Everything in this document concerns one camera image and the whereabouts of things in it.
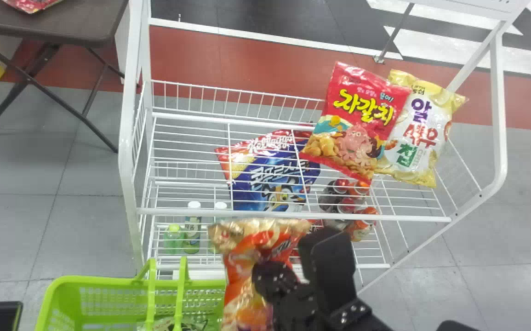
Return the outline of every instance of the chip bag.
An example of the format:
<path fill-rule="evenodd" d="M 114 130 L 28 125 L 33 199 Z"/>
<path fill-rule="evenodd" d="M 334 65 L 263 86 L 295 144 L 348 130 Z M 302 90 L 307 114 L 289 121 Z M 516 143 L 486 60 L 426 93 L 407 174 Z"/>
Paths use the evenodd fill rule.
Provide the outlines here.
<path fill-rule="evenodd" d="M 307 220 L 248 218 L 214 224 L 208 235 L 223 253 L 228 285 L 225 290 L 223 331 L 269 331 L 273 310 L 251 281 L 255 263 L 285 262 L 311 224 Z"/>
<path fill-rule="evenodd" d="M 413 92 L 388 138 L 376 172 L 436 187 L 435 163 L 448 140 L 451 117 L 468 99 L 404 71 L 392 69 L 388 79 Z"/>
<path fill-rule="evenodd" d="M 411 89 L 337 62 L 322 115 L 300 157 L 371 183 L 377 158 Z"/>
<path fill-rule="evenodd" d="M 234 210 L 301 211 L 320 165 L 298 163 L 308 131 L 277 130 L 252 140 L 214 149 L 225 178 L 232 182 Z"/>

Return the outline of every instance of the orange snack bag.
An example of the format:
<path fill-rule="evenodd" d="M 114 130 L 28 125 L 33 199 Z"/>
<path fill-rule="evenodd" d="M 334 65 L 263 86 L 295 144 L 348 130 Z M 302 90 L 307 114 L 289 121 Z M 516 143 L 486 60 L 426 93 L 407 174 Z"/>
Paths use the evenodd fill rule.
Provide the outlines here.
<path fill-rule="evenodd" d="M 253 265 L 278 261 L 292 268 L 289 263 L 292 250 L 310 227 L 307 220 L 247 218 L 208 228 L 227 270 L 223 331 L 272 329 L 272 308 L 257 293 L 251 280 Z"/>

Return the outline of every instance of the cartoon character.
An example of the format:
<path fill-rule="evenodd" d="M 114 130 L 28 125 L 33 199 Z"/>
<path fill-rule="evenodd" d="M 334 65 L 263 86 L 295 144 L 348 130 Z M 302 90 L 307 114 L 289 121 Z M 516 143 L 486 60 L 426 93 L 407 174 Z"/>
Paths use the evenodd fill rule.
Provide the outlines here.
<path fill-rule="evenodd" d="M 285 211 L 297 204 L 305 203 L 305 199 L 293 192 L 292 187 L 298 185 L 300 180 L 298 177 L 288 177 L 286 184 L 274 185 L 275 183 L 264 184 L 262 197 L 267 197 L 268 203 L 263 211 Z"/>
<path fill-rule="evenodd" d="M 376 154 L 377 142 L 368 136 L 365 128 L 357 124 L 347 129 L 343 137 L 336 140 L 337 155 L 344 161 L 353 161 L 362 167 L 370 167 L 372 154 Z"/>

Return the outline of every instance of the plastic basket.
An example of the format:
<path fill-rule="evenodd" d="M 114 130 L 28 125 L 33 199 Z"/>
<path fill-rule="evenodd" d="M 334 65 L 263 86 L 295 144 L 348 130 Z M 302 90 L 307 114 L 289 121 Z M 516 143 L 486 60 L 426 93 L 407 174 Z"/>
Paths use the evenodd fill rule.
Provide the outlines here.
<path fill-rule="evenodd" d="M 36 331 L 133 331 L 155 319 L 173 317 L 181 331 L 183 316 L 219 329 L 223 317 L 224 280 L 190 280 L 188 261 L 180 261 L 178 280 L 157 280 L 154 258 L 134 279 L 63 276 L 47 288 Z"/>

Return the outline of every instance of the yellow snack bag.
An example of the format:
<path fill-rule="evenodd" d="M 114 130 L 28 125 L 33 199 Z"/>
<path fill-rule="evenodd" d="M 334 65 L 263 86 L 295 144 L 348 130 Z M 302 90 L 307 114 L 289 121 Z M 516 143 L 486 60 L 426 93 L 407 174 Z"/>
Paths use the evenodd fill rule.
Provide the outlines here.
<path fill-rule="evenodd" d="M 412 88 L 412 94 L 375 171 L 402 182 L 436 187 L 435 163 L 448 140 L 451 117 L 468 99 L 400 70 L 392 69 L 388 80 Z"/>

